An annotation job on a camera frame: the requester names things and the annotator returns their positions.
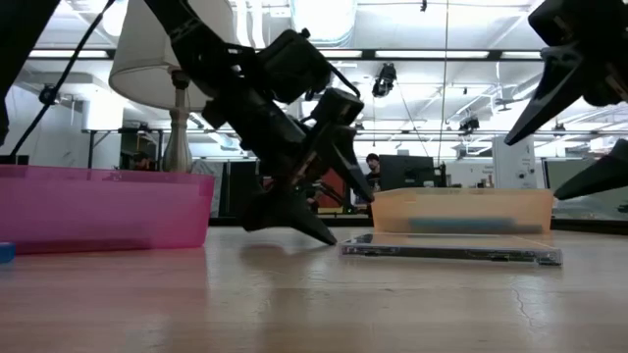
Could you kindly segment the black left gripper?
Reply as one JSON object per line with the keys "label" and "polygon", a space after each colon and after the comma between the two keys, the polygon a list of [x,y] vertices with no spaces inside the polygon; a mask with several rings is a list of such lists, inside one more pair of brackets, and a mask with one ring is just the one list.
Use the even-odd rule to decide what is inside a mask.
{"label": "black left gripper", "polygon": [[262,173],[273,180],[271,188],[261,187],[245,208],[246,231],[290,227],[327,245],[338,242],[296,190],[332,169],[360,198],[374,201],[353,149],[356,130],[351,124],[363,108],[357,96],[327,90],[311,112],[315,125],[310,127],[253,90],[216,90],[203,108],[203,118],[213,127],[230,125],[240,147],[253,152]]}

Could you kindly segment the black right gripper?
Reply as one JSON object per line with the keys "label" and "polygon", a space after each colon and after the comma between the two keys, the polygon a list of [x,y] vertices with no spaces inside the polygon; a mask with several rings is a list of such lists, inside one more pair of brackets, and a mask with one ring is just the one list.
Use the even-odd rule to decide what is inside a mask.
{"label": "black right gripper", "polygon": [[[582,98],[592,106],[628,102],[628,4],[623,0],[545,0],[528,23],[544,41],[544,70],[504,139],[512,146]],[[553,194],[568,200],[628,186],[628,140]]]}

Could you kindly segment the red panel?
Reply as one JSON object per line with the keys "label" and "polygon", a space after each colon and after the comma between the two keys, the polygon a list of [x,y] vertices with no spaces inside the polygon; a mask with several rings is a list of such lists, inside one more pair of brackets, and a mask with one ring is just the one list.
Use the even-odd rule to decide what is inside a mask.
{"label": "red panel", "polygon": [[333,170],[328,170],[321,178],[323,192],[319,197],[321,208],[341,209],[345,201],[345,183]]}

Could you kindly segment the white pillar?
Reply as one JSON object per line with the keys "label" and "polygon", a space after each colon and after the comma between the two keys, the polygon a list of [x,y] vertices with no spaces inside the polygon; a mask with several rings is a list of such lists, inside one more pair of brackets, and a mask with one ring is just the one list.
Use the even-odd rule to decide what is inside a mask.
{"label": "white pillar", "polygon": [[526,137],[509,146],[505,136],[493,138],[493,163],[496,188],[536,189],[537,168],[534,139]]}

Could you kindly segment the dark cabinet panel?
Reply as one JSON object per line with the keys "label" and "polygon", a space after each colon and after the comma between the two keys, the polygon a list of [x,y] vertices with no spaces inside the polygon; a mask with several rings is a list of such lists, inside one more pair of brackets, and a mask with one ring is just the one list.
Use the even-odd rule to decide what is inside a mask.
{"label": "dark cabinet panel", "polygon": [[220,215],[239,217],[260,190],[256,162],[227,162],[221,182]]}

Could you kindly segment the black computer monitor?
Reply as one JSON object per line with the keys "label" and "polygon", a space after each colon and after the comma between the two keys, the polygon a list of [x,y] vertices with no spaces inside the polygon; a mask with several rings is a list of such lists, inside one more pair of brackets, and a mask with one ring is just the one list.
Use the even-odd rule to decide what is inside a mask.
{"label": "black computer monitor", "polygon": [[381,155],[380,184],[382,191],[407,187],[423,187],[435,179],[431,157]]}

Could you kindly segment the black hanging ceiling device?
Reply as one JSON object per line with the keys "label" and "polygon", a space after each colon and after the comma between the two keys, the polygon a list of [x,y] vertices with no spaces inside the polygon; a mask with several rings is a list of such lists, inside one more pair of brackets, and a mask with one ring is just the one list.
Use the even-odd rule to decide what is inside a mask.
{"label": "black hanging ceiling device", "polygon": [[372,95],[374,98],[386,97],[392,90],[396,81],[396,68],[393,63],[384,63],[375,78]]}

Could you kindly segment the orange translucent plastic bin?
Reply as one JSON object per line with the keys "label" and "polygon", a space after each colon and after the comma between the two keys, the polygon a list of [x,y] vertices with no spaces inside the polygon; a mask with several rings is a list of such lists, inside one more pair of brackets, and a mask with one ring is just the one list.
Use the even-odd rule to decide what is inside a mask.
{"label": "orange translucent plastic bin", "polygon": [[[550,231],[554,198],[546,189],[402,188],[382,191],[372,203],[376,232],[417,232],[410,219],[510,219],[517,225],[541,225]],[[514,229],[492,233],[521,234]]]}

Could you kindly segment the ceiling light strip beam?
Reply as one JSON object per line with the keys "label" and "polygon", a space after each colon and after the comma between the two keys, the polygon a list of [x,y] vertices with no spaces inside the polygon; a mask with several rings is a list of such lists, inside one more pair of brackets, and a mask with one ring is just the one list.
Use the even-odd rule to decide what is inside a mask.
{"label": "ceiling light strip beam", "polygon": [[[318,49],[331,61],[453,61],[453,62],[541,62],[539,50],[376,50],[376,49]],[[70,59],[70,49],[34,49],[29,60]],[[113,60],[115,49],[87,49],[78,54],[80,60]]]}

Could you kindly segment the white shade table lamp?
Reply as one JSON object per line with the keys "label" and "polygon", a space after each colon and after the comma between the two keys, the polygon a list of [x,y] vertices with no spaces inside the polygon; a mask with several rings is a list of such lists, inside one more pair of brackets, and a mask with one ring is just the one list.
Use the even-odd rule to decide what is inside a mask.
{"label": "white shade table lamp", "polygon": [[116,93],[170,113],[171,133],[163,161],[166,172],[191,171],[187,121],[216,94],[214,87],[203,91],[187,76],[171,44],[170,32],[187,20],[209,25],[226,42],[235,39],[229,0],[129,0],[109,76]]}

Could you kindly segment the pink translucent plastic bin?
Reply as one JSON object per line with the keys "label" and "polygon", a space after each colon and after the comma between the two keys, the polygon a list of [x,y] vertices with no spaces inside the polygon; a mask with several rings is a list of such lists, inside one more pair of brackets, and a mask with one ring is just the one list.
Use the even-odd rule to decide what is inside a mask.
{"label": "pink translucent plastic bin", "polygon": [[208,175],[0,165],[0,242],[146,239],[149,249],[205,241]]}

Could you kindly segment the green partition wall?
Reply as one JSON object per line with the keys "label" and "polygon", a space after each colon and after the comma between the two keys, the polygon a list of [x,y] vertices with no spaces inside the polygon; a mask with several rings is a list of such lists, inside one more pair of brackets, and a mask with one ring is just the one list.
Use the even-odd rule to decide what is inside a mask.
{"label": "green partition wall", "polygon": [[[593,163],[593,159],[544,159],[546,188],[555,192]],[[552,216],[556,219],[628,221],[628,187],[565,201],[554,199]]]}

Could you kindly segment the black frame background table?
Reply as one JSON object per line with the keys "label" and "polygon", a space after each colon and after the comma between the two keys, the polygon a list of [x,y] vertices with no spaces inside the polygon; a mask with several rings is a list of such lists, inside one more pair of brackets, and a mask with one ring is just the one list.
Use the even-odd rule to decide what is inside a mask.
{"label": "black frame background table", "polygon": [[158,135],[158,140],[155,142],[156,145],[156,160],[155,166],[158,171],[161,171],[163,168],[163,153],[164,153],[164,135],[165,131],[162,128],[150,128],[146,126],[141,126],[138,128],[135,127],[120,127],[117,129],[87,129],[83,128],[81,130],[82,133],[86,133],[89,135],[88,139],[88,157],[87,157],[87,168],[93,168],[94,161],[94,148],[102,142],[107,136],[112,133],[115,134],[144,134],[146,136],[150,134],[156,133]]}

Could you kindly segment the black wall-mounted device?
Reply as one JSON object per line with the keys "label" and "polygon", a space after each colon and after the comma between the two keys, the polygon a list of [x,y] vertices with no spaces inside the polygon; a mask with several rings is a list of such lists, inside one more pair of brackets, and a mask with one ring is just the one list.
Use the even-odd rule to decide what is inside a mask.
{"label": "black wall-mounted device", "polygon": [[53,106],[58,104],[59,97],[57,86],[54,84],[45,84],[39,93],[38,99],[43,105]]}

